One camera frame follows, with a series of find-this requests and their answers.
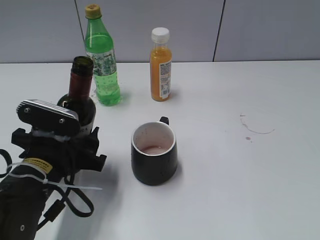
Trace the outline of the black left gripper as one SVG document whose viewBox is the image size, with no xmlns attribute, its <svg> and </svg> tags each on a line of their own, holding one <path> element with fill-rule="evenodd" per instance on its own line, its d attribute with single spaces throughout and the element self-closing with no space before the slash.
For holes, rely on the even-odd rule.
<svg viewBox="0 0 320 240">
<path fill-rule="evenodd" d="M 18 128 L 12 133 L 11 142 L 23 149 L 19 156 L 22 163 L 30 163 L 43 170 L 47 179 L 59 183 L 62 178 L 70 177 L 80 170 L 101 172 L 106 162 L 106 155 L 97 155 L 99 148 L 98 139 L 99 127 L 80 138 L 69 140 L 57 140 L 54 136 L 37 136 L 35 132 L 27 133 L 24 129 Z M 35 169 L 28 166 L 16 166 L 13 174 L 32 174 L 41 179 L 44 176 Z M 26 178 L 11 176 L 12 185 L 50 185 Z"/>
</svg>

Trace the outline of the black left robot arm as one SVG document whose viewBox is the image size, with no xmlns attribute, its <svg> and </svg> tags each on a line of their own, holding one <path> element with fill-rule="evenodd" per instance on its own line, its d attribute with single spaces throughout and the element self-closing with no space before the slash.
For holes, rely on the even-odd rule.
<svg viewBox="0 0 320 240">
<path fill-rule="evenodd" d="M 11 142 L 24 151 L 17 163 L 6 150 L 0 151 L 7 162 L 0 176 L 2 240 L 33 240 L 66 206 L 81 218 L 93 214 L 93 203 L 74 180 L 80 170 L 102 171 L 107 157 L 97 156 L 98 132 L 96 127 L 89 135 L 69 141 L 34 136 L 22 128 L 12 133 Z"/>
</svg>

